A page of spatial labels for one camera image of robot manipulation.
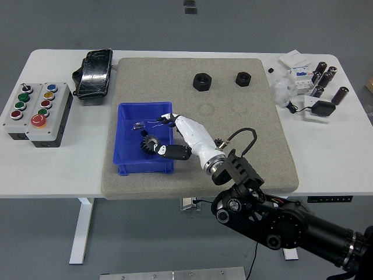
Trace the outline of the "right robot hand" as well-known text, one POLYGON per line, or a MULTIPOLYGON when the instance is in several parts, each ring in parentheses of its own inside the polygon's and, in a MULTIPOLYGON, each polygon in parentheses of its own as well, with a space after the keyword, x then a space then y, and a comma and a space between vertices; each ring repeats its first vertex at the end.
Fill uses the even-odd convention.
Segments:
POLYGON ((164 114, 157 121, 175 126, 186 144, 162 145, 159 141, 150 141, 150 148, 156 154, 174 160, 188 160, 191 155, 196 155, 207 174, 215 172, 225 161, 226 154, 216 148, 214 140, 202 124, 174 113, 164 114))

